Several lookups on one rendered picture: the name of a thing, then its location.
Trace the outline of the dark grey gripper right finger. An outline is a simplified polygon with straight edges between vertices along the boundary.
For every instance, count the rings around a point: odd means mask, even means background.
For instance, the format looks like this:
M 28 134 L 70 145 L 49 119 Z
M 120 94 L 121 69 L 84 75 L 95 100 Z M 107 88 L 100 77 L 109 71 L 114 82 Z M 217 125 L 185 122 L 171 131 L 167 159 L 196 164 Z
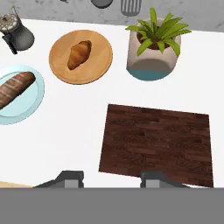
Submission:
M 142 171 L 141 188 L 186 188 L 186 185 L 170 180 L 162 171 Z

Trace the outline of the round wooden plate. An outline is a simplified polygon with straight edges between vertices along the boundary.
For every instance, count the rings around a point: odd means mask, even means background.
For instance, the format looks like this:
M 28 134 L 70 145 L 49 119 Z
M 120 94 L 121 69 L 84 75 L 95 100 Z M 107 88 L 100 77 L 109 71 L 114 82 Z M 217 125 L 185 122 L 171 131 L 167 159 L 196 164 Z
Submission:
M 109 41 L 99 32 L 71 31 L 60 37 L 49 53 L 52 72 L 70 84 L 87 84 L 101 78 L 112 63 Z

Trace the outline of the golden brown croissant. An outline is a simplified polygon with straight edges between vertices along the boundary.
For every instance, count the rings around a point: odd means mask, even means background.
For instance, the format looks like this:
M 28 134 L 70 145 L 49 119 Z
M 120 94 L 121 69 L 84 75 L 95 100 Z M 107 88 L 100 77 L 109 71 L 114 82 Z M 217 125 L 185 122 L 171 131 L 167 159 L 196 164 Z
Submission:
M 92 43 L 89 40 L 81 41 L 77 45 L 71 47 L 71 52 L 68 58 L 67 67 L 74 70 L 80 64 L 84 63 L 91 52 Z

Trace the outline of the light wooden board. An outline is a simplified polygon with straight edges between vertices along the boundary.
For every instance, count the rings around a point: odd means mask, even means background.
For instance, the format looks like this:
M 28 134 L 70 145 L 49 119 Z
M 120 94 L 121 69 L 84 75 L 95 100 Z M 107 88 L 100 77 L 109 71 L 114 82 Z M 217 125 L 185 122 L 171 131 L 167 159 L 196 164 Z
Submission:
M 33 186 L 0 181 L 0 188 L 33 188 Z

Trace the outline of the dark wooden cutting board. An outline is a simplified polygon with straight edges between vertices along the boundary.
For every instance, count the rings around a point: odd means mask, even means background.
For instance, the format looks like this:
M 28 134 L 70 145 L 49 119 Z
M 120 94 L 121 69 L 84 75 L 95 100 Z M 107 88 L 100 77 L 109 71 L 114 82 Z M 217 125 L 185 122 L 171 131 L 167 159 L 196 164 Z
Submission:
M 138 177 L 161 171 L 188 185 L 214 185 L 209 116 L 108 105 L 100 172 Z

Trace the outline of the grey slotted spatula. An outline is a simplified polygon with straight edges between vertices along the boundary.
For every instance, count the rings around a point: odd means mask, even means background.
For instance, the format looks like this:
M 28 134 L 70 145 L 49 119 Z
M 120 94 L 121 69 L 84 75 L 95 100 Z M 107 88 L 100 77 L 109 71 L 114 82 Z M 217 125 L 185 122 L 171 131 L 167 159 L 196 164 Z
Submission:
M 121 0 L 121 13 L 127 17 L 137 16 L 141 10 L 142 0 Z

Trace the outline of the brown baguette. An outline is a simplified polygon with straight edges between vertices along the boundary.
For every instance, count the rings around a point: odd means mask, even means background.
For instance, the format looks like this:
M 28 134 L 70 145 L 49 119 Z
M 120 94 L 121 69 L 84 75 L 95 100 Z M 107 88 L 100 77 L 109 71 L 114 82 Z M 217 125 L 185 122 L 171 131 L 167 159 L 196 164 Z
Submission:
M 36 77 L 32 72 L 22 72 L 14 75 L 0 86 L 0 109 L 8 106 L 19 95 L 21 95 Z

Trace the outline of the dark grey hanging ladle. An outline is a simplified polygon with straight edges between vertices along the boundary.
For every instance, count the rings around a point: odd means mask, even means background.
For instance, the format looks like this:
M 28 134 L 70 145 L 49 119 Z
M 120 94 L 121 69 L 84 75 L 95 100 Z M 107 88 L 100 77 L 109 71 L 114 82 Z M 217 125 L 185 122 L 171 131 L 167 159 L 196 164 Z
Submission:
M 99 9 L 105 9 L 113 3 L 113 0 L 91 0 L 91 3 Z

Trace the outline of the dark grey kettle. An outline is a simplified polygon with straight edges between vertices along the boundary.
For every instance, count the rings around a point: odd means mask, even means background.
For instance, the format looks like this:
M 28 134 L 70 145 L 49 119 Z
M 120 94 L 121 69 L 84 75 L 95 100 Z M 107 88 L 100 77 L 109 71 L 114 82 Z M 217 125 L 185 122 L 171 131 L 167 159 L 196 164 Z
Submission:
M 4 14 L 0 17 L 0 32 L 2 39 L 11 49 L 13 54 L 26 51 L 34 44 L 33 33 L 26 28 L 14 5 L 11 6 L 12 13 Z

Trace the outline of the green plant in white pot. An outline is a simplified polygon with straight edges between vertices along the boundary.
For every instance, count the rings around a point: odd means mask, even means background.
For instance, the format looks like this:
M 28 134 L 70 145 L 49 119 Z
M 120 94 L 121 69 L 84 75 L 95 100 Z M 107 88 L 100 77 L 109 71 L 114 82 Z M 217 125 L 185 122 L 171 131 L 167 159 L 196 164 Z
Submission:
M 181 17 L 168 13 L 157 17 L 150 8 L 150 17 L 129 25 L 127 71 L 140 81 L 158 81 L 169 75 L 180 56 L 181 36 L 191 33 Z

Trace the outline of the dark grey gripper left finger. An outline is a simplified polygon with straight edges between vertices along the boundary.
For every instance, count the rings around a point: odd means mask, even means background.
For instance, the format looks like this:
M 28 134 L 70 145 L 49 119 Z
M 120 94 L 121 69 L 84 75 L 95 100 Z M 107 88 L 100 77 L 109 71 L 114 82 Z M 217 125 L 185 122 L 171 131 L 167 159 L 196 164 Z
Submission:
M 36 188 L 83 188 L 84 171 L 62 171 L 56 179 L 49 180 Z

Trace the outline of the light blue plate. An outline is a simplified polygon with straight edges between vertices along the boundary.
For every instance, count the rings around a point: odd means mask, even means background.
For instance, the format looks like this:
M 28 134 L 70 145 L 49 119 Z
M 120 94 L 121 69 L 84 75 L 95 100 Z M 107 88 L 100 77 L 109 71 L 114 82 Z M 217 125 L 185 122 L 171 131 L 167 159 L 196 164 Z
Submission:
M 13 102 L 0 109 L 0 125 L 19 123 L 30 116 L 40 105 L 45 93 L 42 75 L 26 65 L 7 66 L 0 69 L 0 85 L 21 72 L 32 72 L 36 80 Z

